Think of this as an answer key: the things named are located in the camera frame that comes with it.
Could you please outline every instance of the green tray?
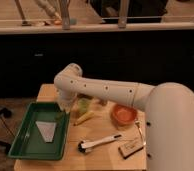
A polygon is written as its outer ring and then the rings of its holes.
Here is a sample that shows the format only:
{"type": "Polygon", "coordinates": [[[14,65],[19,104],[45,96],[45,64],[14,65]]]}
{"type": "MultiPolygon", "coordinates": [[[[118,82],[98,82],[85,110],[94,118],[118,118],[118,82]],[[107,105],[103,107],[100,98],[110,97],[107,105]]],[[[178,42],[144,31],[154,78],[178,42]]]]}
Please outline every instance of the green tray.
{"type": "Polygon", "coordinates": [[[64,112],[56,121],[55,117],[60,115],[60,112],[62,111],[57,103],[31,103],[8,156],[15,159],[60,160],[64,152],[69,123],[69,114],[64,112]],[[53,142],[44,142],[36,121],[57,122],[53,142]]]}

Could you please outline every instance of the orange bowl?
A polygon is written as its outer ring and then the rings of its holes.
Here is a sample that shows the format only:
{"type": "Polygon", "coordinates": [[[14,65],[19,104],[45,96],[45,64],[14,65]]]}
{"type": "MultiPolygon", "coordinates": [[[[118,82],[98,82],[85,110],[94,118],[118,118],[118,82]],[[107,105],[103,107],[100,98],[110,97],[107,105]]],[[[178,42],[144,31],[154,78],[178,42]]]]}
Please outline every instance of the orange bowl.
{"type": "Polygon", "coordinates": [[[137,118],[137,110],[132,107],[115,104],[111,117],[119,126],[130,125],[137,118]]]}

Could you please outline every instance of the black chair leg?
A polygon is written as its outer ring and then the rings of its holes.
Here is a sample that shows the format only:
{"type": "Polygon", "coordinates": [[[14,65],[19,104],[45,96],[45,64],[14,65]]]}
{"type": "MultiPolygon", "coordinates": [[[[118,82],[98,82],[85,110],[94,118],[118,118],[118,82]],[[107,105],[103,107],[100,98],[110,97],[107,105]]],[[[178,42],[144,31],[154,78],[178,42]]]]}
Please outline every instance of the black chair leg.
{"type": "Polygon", "coordinates": [[[6,143],[6,142],[3,142],[3,141],[0,141],[0,146],[5,147],[5,148],[6,148],[6,149],[5,149],[5,153],[8,154],[8,152],[9,152],[9,150],[10,150],[10,148],[11,148],[11,144],[6,143]]]}
{"type": "MultiPolygon", "coordinates": [[[[0,115],[2,115],[5,117],[5,118],[9,118],[11,117],[12,115],[12,112],[10,110],[8,110],[7,108],[2,108],[0,110],[0,115]]],[[[5,147],[5,153],[8,154],[9,152],[9,149],[11,148],[11,145],[9,143],[6,143],[6,142],[3,142],[3,141],[0,141],[0,146],[3,146],[5,147]]]]}
{"type": "Polygon", "coordinates": [[[11,117],[12,113],[7,108],[3,108],[0,110],[0,115],[2,115],[2,114],[4,115],[5,118],[9,118],[9,117],[11,117]]]}

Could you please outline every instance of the yellow object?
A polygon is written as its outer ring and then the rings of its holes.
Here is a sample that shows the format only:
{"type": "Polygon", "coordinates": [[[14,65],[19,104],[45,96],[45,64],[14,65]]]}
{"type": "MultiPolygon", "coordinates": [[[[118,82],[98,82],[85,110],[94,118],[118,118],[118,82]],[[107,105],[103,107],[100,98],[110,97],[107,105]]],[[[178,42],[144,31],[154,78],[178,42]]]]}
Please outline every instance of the yellow object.
{"type": "Polygon", "coordinates": [[[76,125],[81,124],[82,122],[84,122],[84,121],[86,121],[86,120],[92,118],[93,115],[94,115],[94,112],[92,112],[92,111],[84,113],[82,116],[80,116],[80,117],[76,120],[76,122],[74,123],[74,125],[76,126],[76,125]]]}
{"type": "Polygon", "coordinates": [[[79,114],[80,116],[88,112],[88,107],[90,105],[90,99],[80,98],[78,100],[79,114]]]}

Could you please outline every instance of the wall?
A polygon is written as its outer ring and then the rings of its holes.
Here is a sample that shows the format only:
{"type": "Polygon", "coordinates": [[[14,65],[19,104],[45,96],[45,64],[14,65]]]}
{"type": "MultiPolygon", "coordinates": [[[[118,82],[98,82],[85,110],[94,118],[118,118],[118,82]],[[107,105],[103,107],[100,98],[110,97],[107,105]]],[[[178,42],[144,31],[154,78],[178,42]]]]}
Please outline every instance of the wall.
{"type": "Polygon", "coordinates": [[[194,30],[0,35],[0,97],[36,96],[70,62],[87,77],[194,89],[194,30]]]}

